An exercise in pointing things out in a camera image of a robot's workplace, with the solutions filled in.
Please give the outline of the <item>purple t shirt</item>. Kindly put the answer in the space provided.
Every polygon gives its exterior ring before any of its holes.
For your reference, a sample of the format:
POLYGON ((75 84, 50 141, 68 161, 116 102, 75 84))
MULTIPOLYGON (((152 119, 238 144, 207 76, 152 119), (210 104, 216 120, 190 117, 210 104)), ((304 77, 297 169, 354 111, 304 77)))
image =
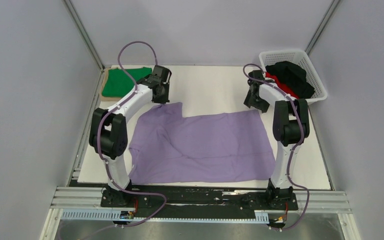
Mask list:
POLYGON ((129 152, 136 185, 268 180, 275 156, 257 110, 184 117, 180 102, 137 120, 129 152))

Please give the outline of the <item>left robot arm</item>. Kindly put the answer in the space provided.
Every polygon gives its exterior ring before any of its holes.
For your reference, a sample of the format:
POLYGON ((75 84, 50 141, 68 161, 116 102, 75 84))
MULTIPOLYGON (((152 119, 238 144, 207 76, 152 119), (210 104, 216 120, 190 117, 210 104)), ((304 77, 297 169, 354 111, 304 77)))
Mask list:
POLYGON ((172 72, 155 65, 151 74, 133 82, 126 96, 108 108, 96 108, 92 114, 89 145, 104 163, 107 186, 102 193, 101 206, 121 208, 129 206, 136 195, 132 190, 124 153, 128 148, 129 120, 146 104, 169 102, 172 72))

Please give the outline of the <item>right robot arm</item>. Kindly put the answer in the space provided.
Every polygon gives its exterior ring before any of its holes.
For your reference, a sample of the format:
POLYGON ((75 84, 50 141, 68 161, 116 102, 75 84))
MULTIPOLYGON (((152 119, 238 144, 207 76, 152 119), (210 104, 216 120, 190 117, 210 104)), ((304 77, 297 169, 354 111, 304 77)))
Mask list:
POLYGON ((284 92, 262 70, 253 70, 246 77, 249 90, 244 104, 262 113, 273 107, 272 132, 277 154, 265 201, 270 208, 278 209, 294 199, 293 167, 301 145, 310 134, 308 103, 284 92))

